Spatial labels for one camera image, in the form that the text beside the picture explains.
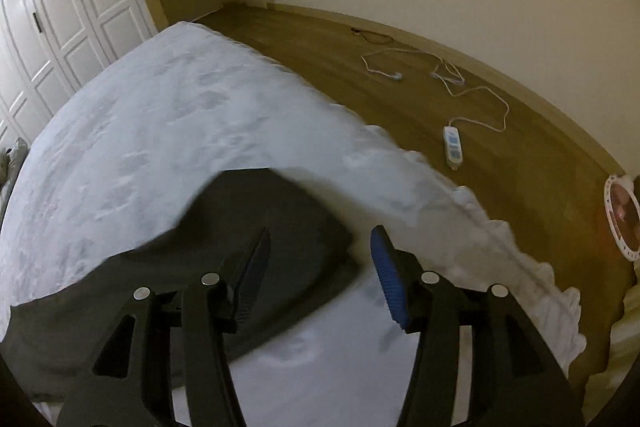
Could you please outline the dark grey pants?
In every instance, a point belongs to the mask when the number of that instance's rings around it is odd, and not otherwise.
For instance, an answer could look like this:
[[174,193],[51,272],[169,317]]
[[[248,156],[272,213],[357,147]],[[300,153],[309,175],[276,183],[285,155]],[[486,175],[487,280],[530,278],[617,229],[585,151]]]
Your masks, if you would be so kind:
[[101,262],[79,282],[12,309],[1,354],[29,399],[62,402],[132,292],[178,291],[220,271],[268,229],[271,251],[248,320],[224,340],[230,360],[268,343],[340,295],[360,272],[352,232],[322,202],[270,169],[227,170],[175,228]]

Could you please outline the bed with butterfly sheet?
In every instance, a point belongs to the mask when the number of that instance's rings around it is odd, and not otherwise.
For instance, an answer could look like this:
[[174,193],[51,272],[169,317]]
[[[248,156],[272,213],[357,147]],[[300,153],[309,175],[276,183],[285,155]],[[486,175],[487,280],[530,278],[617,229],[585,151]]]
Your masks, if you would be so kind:
[[391,426],[418,340],[367,268],[377,225],[427,269],[509,287],[567,369],[579,293],[522,254],[471,190],[284,66],[169,27],[54,116],[1,227],[1,352],[26,395],[62,402],[140,286],[170,291],[268,228],[256,305],[227,340],[252,426]]

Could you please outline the white round fan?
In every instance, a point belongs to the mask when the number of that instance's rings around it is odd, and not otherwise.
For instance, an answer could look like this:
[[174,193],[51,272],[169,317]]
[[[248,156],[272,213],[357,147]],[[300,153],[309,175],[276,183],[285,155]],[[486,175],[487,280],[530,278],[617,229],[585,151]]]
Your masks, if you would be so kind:
[[629,176],[611,176],[603,187],[606,220],[620,253],[629,261],[639,260],[639,201]]

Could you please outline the white power strip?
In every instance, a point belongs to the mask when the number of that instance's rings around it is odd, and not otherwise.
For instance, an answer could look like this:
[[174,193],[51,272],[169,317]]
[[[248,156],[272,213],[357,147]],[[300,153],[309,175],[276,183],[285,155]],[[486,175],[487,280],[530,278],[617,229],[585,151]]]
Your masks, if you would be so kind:
[[458,170],[463,162],[459,131],[454,126],[446,126],[442,129],[442,137],[445,143],[447,165],[452,170]]

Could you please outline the white wardrobe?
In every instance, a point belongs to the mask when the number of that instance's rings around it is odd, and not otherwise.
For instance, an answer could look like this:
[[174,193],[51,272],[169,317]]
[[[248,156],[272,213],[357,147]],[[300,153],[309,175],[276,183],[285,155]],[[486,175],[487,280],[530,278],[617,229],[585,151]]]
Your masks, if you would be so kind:
[[157,32],[145,0],[1,0],[1,143],[34,141],[103,69]]

